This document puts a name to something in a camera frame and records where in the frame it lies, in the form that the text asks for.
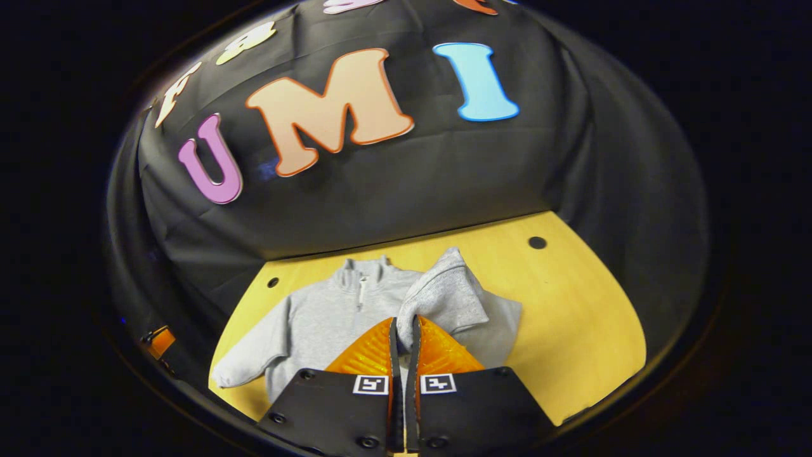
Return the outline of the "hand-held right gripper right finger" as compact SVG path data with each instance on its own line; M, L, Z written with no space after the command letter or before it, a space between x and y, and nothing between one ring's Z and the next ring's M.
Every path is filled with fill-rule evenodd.
M512 368L487 369L418 315L406 400L407 448L418 454L521 454L554 425Z

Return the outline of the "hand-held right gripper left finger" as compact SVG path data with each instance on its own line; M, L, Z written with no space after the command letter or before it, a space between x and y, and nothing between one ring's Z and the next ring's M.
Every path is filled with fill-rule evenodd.
M392 455L404 449L402 396L391 317L324 370L297 371L258 428L314 455Z

